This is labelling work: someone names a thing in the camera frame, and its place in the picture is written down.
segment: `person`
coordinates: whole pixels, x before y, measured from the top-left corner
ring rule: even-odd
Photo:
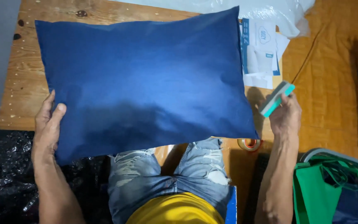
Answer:
[[[301,108],[295,94],[281,95],[270,115],[274,142],[264,173],[255,223],[291,223],[292,177],[298,155]],[[58,104],[51,113],[54,91],[35,118],[31,159],[39,191],[41,224],[85,223],[54,152],[60,121],[66,112]],[[109,208],[114,224],[223,224],[229,200],[221,139],[192,142],[173,176],[162,176],[155,149],[134,150],[111,158]]]

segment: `yellow shirt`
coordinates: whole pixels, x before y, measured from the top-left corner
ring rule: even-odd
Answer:
[[[127,224],[224,224],[216,209],[192,193],[154,198],[136,210]]]

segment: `blue pillow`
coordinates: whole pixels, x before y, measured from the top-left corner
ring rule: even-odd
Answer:
[[[67,105],[57,162],[210,136],[258,139],[238,12],[108,26],[35,21],[49,89]]]

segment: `hand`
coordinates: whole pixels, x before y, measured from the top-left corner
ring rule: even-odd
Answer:
[[[66,105],[60,103],[52,113],[55,91],[44,100],[41,109],[35,117],[35,135],[33,139],[33,149],[31,159],[42,161],[46,158],[54,158],[57,149],[57,142],[60,134],[60,121],[66,113]]]
[[[279,105],[269,116],[270,126],[275,136],[298,134],[301,126],[302,109],[294,93],[289,96],[281,94]]]

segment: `ripped jeans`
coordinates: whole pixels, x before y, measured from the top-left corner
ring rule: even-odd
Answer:
[[[111,159],[109,207],[114,224],[125,224],[149,200],[183,192],[201,197],[223,220],[229,202],[229,179],[224,170],[221,139],[189,143],[173,176],[161,176],[155,148],[127,151]]]

